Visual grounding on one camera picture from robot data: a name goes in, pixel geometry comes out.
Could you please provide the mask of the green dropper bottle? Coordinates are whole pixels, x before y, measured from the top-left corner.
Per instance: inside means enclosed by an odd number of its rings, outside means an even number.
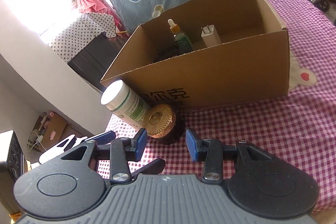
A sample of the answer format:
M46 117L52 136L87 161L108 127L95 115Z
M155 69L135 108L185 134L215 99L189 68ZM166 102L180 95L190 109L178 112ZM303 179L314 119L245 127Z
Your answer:
M167 22L170 26L172 34L174 35L174 41L179 47L180 52L182 54L192 52L194 50L193 45L186 33L183 32L180 26L176 24L172 19L169 19Z

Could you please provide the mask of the white green-label supplement bottle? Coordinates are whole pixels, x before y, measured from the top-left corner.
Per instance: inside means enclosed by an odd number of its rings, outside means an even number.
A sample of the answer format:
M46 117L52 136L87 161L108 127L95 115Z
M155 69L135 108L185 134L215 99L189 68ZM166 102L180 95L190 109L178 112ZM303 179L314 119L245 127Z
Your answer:
M144 127L146 113L150 110L150 106L123 80L111 83L103 92L100 102L135 129Z

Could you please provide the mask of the gold lidded round jar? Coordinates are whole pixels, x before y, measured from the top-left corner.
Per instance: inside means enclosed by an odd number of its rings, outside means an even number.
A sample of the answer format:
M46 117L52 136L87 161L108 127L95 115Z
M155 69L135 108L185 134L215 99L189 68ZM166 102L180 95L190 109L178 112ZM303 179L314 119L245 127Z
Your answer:
M156 142L171 145L181 139L185 132L185 121L170 105L161 103L146 113L143 127Z

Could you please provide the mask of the purple checkered bed sheet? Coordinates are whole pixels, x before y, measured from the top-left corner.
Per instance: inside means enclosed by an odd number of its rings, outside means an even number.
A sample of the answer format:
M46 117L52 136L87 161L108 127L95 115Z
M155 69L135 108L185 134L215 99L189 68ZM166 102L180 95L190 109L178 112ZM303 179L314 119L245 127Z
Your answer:
M247 140L304 170L320 187L316 209L334 209L335 26L307 0L267 1L288 31L287 95L225 106L176 105L201 137Z

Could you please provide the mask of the large open cardboard box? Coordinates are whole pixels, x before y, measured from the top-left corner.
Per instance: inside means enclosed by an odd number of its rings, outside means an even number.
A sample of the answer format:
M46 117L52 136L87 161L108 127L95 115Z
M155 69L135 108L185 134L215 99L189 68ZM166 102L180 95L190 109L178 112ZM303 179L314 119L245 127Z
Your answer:
M169 19L194 50L153 63L177 46ZM222 43L207 47L202 27L212 24ZM150 105L232 105L287 95L289 56L287 28L267 0L190 0L138 26L101 83L121 79Z

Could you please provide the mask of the polka dot white cloth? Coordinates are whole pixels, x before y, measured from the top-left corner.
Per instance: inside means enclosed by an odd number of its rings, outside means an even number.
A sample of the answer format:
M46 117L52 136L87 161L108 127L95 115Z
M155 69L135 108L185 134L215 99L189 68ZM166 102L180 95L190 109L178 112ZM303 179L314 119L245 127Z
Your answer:
M94 38L104 34L107 38L116 37L114 17L101 13L80 14L48 45L65 62L69 63Z

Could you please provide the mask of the pink red cloth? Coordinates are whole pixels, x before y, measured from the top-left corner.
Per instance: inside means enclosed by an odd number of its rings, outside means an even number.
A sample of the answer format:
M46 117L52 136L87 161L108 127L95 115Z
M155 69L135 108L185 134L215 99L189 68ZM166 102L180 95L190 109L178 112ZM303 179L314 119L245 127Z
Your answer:
M114 17L117 28L120 31L126 30L114 9L104 0L77 0L77 8L81 13L100 13L111 15Z

